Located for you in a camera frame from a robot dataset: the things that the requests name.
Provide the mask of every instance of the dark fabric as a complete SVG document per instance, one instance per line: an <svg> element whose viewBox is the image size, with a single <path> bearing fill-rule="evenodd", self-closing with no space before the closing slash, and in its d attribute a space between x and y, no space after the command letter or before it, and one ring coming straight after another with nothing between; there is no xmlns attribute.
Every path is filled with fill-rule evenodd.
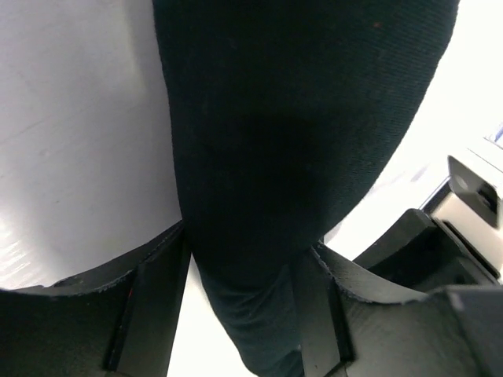
<svg viewBox="0 0 503 377"><path fill-rule="evenodd" d="M154 0L186 234L255 373L296 377L282 266L341 221L390 159L457 3Z"/></svg>

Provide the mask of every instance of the garment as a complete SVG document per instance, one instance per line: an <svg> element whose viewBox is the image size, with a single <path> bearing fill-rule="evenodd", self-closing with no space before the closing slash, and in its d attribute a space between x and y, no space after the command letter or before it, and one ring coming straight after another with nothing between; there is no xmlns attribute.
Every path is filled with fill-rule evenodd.
<svg viewBox="0 0 503 377"><path fill-rule="evenodd" d="M154 0L187 239L253 372L302 375L285 265L391 158L457 3Z"/></svg>

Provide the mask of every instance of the black cloth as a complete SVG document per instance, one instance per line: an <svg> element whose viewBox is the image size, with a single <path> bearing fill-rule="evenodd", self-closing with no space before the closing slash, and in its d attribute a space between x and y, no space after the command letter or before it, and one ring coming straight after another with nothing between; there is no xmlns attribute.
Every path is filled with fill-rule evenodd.
<svg viewBox="0 0 503 377"><path fill-rule="evenodd" d="M187 239L254 373L303 374L283 266L377 179L423 100L457 5L154 0Z"/></svg>

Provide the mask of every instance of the white surface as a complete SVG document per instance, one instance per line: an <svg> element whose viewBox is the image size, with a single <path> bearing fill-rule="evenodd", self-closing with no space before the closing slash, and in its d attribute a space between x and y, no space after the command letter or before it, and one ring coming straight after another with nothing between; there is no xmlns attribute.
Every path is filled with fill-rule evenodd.
<svg viewBox="0 0 503 377"><path fill-rule="evenodd" d="M179 219L152 9L139 0L0 0L0 9L0 287L51 284ZM502 121L501 14L501 0L462 1L450 48L377 183L390 184L348 216L335 250L365 250L444 174L434 165L410 184L413 172ZM248 375L191 273L169 376Z"/></svg>

